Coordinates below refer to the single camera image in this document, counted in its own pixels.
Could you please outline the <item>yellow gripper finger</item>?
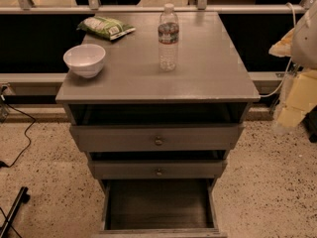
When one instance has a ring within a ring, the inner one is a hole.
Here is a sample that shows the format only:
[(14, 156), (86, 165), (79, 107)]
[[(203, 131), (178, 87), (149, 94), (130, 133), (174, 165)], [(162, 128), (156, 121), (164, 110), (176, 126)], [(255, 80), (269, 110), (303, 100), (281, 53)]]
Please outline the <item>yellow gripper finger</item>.
[(273, 113), (273, 131), (283, 135), (296, 128), (317, 106), (317, 70), (305, 68), (288, 75)]

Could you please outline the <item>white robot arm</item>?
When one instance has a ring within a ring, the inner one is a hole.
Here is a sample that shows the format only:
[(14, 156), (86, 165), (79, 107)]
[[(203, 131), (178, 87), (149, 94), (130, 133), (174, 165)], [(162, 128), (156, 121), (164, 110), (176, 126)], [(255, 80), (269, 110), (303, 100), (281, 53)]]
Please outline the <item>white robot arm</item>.
[(286, 134), (317, 106), (317, 2), (268, 53), (278, 58), (290, 57), (303, 68), (295, 75), (286, 75), (273, 114), (274, 131)]

